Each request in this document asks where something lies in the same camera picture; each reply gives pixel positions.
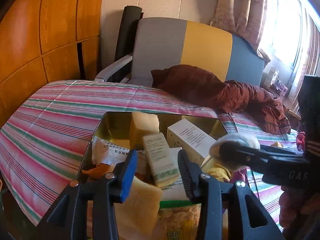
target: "bed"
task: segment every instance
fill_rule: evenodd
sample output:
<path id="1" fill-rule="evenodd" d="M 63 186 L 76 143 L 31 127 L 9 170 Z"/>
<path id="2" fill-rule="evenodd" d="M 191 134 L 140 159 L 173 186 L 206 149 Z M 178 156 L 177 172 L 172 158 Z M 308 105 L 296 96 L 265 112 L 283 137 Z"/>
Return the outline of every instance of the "bed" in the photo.
<path id="1" fill-rule="evenodd" d="M 35 92 L 0 131 L 0 170 L 18 205 L 37 225 L 70 180 L 76 178 L 89 141 L 107 111 L 144 111 L 218 118 L 228 133 L 256 135 L 297 150 L 295 130 L 272 135 L 246 113 L 217 114 L 182 102 L 168 93 L 130 84 L 57 81 Z M 251 189 L 278 223 L 279 186 L 265 185 L 249 171 Z"/>

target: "small boxes on windowsill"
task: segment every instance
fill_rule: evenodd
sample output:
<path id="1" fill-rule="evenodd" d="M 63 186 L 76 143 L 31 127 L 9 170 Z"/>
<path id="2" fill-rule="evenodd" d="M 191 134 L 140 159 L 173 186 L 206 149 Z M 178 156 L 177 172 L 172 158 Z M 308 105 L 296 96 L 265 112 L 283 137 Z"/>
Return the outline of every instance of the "small boxes on windowsill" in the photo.
<path id="1" fill-rule="evenodd" d="M 272 66 L 269 70 L 268 76 L 264 81 L 264 85 L 266 87 L 270 87 L 275 81 L 279 74 L 279 70 L 277 70 L 274 66 Z"/>
<path id="2" fill-rule="evenodd" d="M 280 96 L 284 96 L 288 91 L 288 88 L 284 84 L 282 84 L 280 80 L 276 80 L 271 85 L 271 89 L 273 89 Z"/>

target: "metal screw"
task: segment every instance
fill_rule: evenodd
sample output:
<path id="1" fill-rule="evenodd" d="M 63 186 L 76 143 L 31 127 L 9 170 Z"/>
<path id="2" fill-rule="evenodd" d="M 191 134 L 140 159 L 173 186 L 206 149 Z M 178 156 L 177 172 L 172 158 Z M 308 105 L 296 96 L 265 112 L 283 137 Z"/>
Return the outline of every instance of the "metal screw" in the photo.
<path id="1" fill-rule="evenodd" d="M 236 182 L 236 185 L 237 185 L 238 187 L 245 187 L 245 183 L 244 183 L 243 181 L 240 181 L 240 180 L 238 180 L 238 181 Z"/>
<path id="2" fill-rule="evenodd" d="M 76 187 L 76 186 L 79 185 L 79 181 L 77 181 L 77 180 L 70 181 L 69 185 L 70 185 L 71 187 Z"/>
<path id="3" fill-rule="evenodd" d="M 113 179 L 116 177 L 112 172 L 107 173 L 105 176 L 107 179 Z"/>
<path id="4" fill-rule="evenodd" d="M 208 173 L 201 173 L 201 174 L 200 174 L 200 177 L 201 177 L 202 179 L 210 179 L 210 175 L 209 175 Z"/>

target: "yellow sponge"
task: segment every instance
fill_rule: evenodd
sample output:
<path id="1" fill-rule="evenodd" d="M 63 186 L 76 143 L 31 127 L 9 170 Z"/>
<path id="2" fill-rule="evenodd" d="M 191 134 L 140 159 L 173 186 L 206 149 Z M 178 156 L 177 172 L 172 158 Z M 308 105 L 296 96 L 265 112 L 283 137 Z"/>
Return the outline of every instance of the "yellow sponge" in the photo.
<path id="1" fill-rule="evenodd" d="M 130 124 L 130 148 L 143 150 L 142 137 L 159 133 L 159 119 L 156 114 L 132 112 Z"/>
<path id="2" fill-rule="evenodd" d="M 122 204 L 114 204 L 119 235 L 127 238 L 129 232 L 136 232 L 151 236 L 161 196 L 160 188 L 134 177 L 129 197 Z"/>

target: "chair armrest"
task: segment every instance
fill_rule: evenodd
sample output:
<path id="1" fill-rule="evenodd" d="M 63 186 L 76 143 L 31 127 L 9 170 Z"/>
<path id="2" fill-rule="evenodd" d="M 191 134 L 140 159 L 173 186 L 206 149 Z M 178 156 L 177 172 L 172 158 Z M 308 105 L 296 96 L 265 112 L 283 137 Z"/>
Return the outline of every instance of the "chair armrest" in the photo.
<path id="1" fill-rule="evenodd" d="M 101 70 L 94 80 L 106 82 L 108 78 L 110 78 L 119 69 L 127 65 L 130 61 L 132 61 L 132 54 L 128 54 L 122 57 L 121 59 L 118 59 L 116 62 L 110 64 L 105 69 Z"/>
<path id="2" fill-rule="evenodd" d="M 128 75 L 126 75 L 126 76 L 120 81 L 120 83 L 126 84 L 130 79 L 131 79 L 131 73 L 129 73 Z"/>

